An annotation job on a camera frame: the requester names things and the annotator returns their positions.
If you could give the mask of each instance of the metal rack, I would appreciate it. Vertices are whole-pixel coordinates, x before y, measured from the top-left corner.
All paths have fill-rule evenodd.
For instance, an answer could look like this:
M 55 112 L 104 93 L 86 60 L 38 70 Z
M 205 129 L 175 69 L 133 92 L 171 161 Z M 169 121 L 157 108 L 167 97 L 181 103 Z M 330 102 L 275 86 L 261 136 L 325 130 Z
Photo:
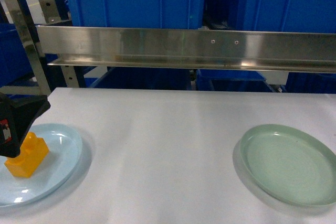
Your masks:
M 42 93 L 49 94 L 38 58 L 57 54 L 69 87 L 74 66 L 133 66 L 336 72 L 336 34 L 72 27 L 64 2 L 39 0 L 48 25 L 37 27 L 22 0 L 5 0 Z

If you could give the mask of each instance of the table surface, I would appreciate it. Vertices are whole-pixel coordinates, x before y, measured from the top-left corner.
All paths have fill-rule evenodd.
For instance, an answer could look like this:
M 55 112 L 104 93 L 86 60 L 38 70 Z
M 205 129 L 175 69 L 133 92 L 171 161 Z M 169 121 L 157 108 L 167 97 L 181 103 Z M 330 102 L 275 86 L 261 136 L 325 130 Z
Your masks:
M 335 223 L 336 206 L 284 204 L 237 153 L 250 128 L 283 124 L 336 153 L 336 95 L 58 88 L 35 124 L 62 123 L 82 159 L 54 193 L 0 223 Z

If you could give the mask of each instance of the plate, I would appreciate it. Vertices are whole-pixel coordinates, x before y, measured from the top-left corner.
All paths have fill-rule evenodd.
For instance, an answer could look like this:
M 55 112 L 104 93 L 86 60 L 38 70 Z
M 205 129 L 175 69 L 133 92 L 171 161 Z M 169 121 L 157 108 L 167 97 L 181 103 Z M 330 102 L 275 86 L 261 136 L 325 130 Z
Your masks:
M 52 193 L 74 171 L 82 151 L 82 140 L 74 129 L 61 124 L 41 124 L 29 131 L 42 137 L 48 155 L 30 178 L 13 177 L 0 157 L 0 207 L 26 204 Z
M 298 206 L 336 202 L 336 156 L 307 133 L 260 125 L 245 133 L 240 154 L 257 185 L 271 196 Z

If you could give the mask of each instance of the metal rail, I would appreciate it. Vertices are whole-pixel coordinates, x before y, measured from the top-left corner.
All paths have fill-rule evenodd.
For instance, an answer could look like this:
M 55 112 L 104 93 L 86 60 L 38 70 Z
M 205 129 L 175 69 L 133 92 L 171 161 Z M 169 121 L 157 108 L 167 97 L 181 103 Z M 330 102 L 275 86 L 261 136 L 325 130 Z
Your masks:
M 336 35 L 38 26 L 51 65 L 336 72 Z

